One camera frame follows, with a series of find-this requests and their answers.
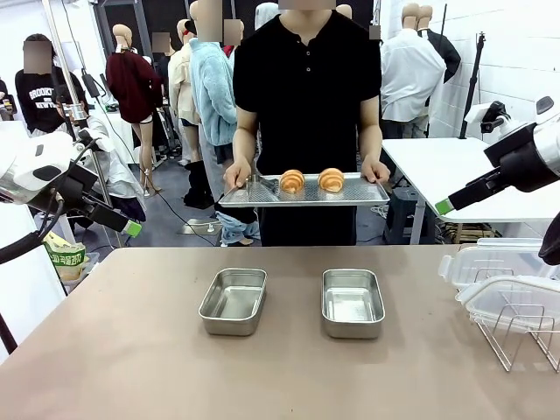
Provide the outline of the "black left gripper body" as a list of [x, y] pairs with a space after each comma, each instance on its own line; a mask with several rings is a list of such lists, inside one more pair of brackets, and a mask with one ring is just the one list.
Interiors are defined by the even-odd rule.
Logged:
[[99, 178], [89, 169], [77, 164], [72, 169], [62, 172], [52, 165], [47, 165], [34, 170], [32, 174], [38, 175], [38, 179], [46, 181], [47, 184], [27, 203], [28, 206], [45, 212], [55, 210], [57, 205], [49, 202], [53, 189], [57, 189], [64, 200], [63, 213], [75, 211], [79, 214], [93, 214], [96, 211], [99, 201], [91, 198], [89, 193]]

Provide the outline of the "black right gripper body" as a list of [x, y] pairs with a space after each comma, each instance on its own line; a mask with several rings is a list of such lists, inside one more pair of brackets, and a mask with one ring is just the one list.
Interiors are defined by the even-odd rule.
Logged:
[[485, 149], [494, 170], [485, 175], [494, 193], [509, 186], [531, 193], [552, 183], [552, 170], [541, 159], [534, 141], [536, 123], [525, 124]]

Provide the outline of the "person's left hand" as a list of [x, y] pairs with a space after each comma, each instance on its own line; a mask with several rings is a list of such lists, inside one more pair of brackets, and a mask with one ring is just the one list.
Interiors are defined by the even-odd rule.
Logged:
[[377, 157], [370, 154], [363, 158], [361, 175], [369, 183], [383, 184], [389, 181], [390, 170], [385, 164], [380, 162]]

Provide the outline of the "person's right hand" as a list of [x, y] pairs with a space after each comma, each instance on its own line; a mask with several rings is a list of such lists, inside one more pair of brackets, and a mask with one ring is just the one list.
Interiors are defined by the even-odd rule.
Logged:
[[251, 172], [251, 165], [245, 158], [235, 160], [224, 173], [227, 190], [243, 187]]

